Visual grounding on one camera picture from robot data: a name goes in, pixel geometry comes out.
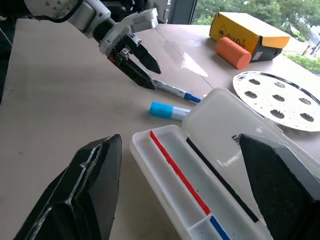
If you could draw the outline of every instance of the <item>light blue marker cap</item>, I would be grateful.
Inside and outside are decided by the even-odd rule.
[[[173,110],[174,106],[153,101],[149,113],[157,117],[170,119],[172,117]]]

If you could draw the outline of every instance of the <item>plastic box lid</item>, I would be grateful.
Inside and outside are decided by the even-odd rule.
[[[191,142],[212,164],[258,219],[263,219],[253,196],[239,134],[268,138],[288,146],[320,179],[320,165],[286,137],[270,120],[261,117],[226,89],[211,91],[182,121]]]

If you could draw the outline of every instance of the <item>pen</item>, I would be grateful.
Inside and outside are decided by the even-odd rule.
[[[169,84],[166,84],[165,82],[153,80],[153,83],[157,89],[161,89],[161,90],[166,91],[170,94],[176,95],[180,98],[190,100],[195,103],[199,103],[201,101],[201,99],[199,97],[194,96],[191,93],[183,91],[183,90],[176,88],[174,86],[171,86]]]
[[[190,112],[189,109],[184,109],[177,106],[171,106],[164,103],[153,101],[150,106],[149,113],[157,117],[166,119],[183,120],[184,117]]]

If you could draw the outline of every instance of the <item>white marker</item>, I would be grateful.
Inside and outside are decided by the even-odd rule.
[[[191,93],[188,93],[186,91],[183,91],[179,88],[176,88],[174,86],[171,86],[169,84],[166,84],[165,82],[162,81],[158,81],[158,80],[153,80],[153,84],[155,85],[155,87],[157,89],[161,89],[167,93],[176,95],[180,98],[186,99],[186,100],[190,100],[192,102],[195,103],[200,103],[201,99],[197,96],[192,95]]]

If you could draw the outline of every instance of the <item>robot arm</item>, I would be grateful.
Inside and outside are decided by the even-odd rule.
[[[130,54],[148,70],[161,74],[157,60],[135,34],[156,27],[155,8],[134,13],[116,23],[109,9],[99,0],[1,0],[1,16],[34,16],[61,23],[68,21],[87,38],[99,43],[99,50],[136,84],[155,89],[151,76],[130,59]]]

